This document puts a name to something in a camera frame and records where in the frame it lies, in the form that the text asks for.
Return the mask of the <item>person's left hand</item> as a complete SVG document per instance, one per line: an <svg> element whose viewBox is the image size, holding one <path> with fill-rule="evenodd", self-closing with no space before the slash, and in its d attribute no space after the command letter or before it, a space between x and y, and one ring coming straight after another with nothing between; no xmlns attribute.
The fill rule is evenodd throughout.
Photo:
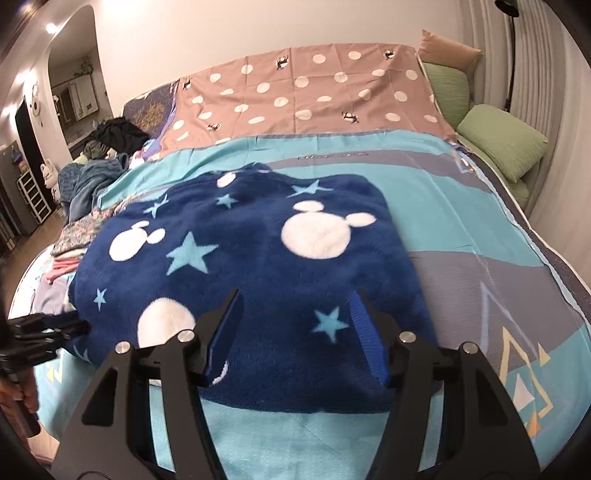
<svg viewBox="0 0 591 480"><path fill-rule="evenodd" d="M17 419L20 413L18 403L21 402L30 413L35 414L39 408L38 391L33 368L21 371L18 377L17 383L1 378L1 409L18 436L26 442L25 429Z"/></svg>

